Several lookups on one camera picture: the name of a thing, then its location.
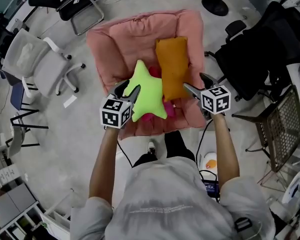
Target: gray t-shirt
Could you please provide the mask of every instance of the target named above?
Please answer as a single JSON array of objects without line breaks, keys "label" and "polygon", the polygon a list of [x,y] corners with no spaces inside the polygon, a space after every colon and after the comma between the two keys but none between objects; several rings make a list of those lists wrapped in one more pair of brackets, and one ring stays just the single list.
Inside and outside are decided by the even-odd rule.
[{"label": "gray t-shirt", "polygon": [[208,196],[194,161],[171,157],[133,168],[115,210],[99,197],[73,208],[70,239],[235,239],[239,217],[249,218],[262,239],[274,239],[274,219],[253,178],[227,181],[219,204]]}]

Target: concrete floor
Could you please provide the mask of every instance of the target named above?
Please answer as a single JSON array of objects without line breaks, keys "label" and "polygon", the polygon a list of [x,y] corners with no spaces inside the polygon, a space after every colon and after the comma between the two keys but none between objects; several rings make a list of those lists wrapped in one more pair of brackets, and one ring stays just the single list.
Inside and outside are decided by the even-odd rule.
[{"label": "concrete floor", "polygon": [[[225,17],[215,16],[206,11],[201,0],[99,0],[98,4],[105,14],[105,21],[123,18],[141,12],[158,10],[192,9],[201,13],[204,22],[204,49],[217,51],[225,43],[226,26],[235,20],[242,19],[241,12],[249,10],[249,17],[245,21],[248,26],[253,25],[260,15],[248,0],[224,0],[229,6],[229,14]],[[77,81],[80,91],[76,94],[77,100],[69,107],[63,103],[70,98],[73,92],[64,86],[60,96],[50,98],[39,96],[33,104],[40,113],[25,118],[27,123],[48,125],[48,130],[31,130],[27,133],[25,144],[36,142],[40,146],[24,147],[16,154],[12,161],[19,168],[23,180],[42,206],[49,208],[59,197],[73,188],[83,199],[88,196],[88,187],[91,172],[97,157],[99,146],[104,135],[103,127],[99,122],[99,106],[105,96],[96,73],[94,58],[86,45],[86,37],[75,36],[70,22],[61,21],[54,9],[39,9],[27,22],[30,32],[39,37],[51,37],[57,45],[72,54],[73,63],[83,62],[86,68],[72,74]],[[213,77],[221,77],[222,72],[217,63],[207,58],[205,72]],[[226,82],[225,85],[232,91],[233,88]],[[4,106],[8,91],[8,83],[0,79],[0,109]],[[15,109],[10,104],[8,95],[6,106],[0,114],[0,132],[5,137],[11,137],[9,118]],[[227,121],[232,134],[235,135],[234,144],[240,163],[242,175],[251,175],[259,180],[266,168],[267,157],[262,152],[246,153],[245,149],[259,148],[260,143],[257,131],[252,123],[234,119],[230,115],[237,111],[254,109],[250,115],[257,115],[265,107],[260,97],[250,102],[241,100],[232,101],[231,111],[228,111]],[[186,129],[181,131],[186,146],[196,152],[199,143],[200,129]],[[146,150],[150,137],[131,137],[121,142],[123,150],[134,163]],[[165,155],[164,136],[154,137],[159,143],[159,155]],[[115,187],[113,206],[116,207],[124,192],[126,176],[130,166],[127,160],[118,152],[116,164]],[[266,195],[278,195],[278,192],[262,189]]]}]

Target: black pants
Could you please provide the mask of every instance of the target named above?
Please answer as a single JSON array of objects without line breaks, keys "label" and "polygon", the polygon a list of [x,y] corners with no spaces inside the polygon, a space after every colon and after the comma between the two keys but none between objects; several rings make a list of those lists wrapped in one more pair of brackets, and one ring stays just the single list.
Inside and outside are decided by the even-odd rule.
[{"label": "black pants", "polygon": [[[189,158],[194,162],[196,161],[194,154],[189,149],[186,148],[184,140],[182,139],[181,134],[178,130],[170,133],[166,133],[164,135],[164,142],[167,151],[167,155],[166,155],[167,158],[184,157],[184,158]],[[158,159],[154,154],[146,153],[143,154],[138,159],[138,161],[135,162],[133,167],[142,165],[144,163],[153,162],[156,160]]]}]

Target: shirt sleeve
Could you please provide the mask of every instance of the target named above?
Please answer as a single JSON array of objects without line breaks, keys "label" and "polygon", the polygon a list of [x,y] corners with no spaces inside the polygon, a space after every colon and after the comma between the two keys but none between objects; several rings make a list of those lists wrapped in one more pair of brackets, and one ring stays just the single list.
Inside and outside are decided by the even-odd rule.
[{"label": "shirt sleeve", "polygon": [[89,198],[82,208],[72,208],[70,240],[99,240],[111,221],[111,205],[99,197]]},{"label": "shirt sleeve", "polygon": [[247,217],[258,229],[261,226],[259,233],[262,239],[274,239],[274,218],[252,177],[237,177],[227,181],[220,191],[220,204],[231,213],[234,220]]}]

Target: pink sofa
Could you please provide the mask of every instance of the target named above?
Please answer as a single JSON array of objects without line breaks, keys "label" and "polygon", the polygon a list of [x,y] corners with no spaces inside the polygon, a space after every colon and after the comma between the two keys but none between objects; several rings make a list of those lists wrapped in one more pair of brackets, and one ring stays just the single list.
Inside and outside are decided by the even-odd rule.
[{"label": "pink sofa", "polygon": [[[106,22],[86,34],[86,42],[94,56],[104,92],[117,82],[129,79],[137,60],[146,66],[160,67],[155,47],[157,39],[187,37],[189,70],[197,88],[204,84],[199,77],[204,72],[203,22],[197,11],[155,11],[125,19]],[[163,120],[154,117],[144,122],[130,120],[120,131],[120,138],[160,135],[184,128],[200,128],[206,122],[193,98],[176,99],[175,117]]]}]

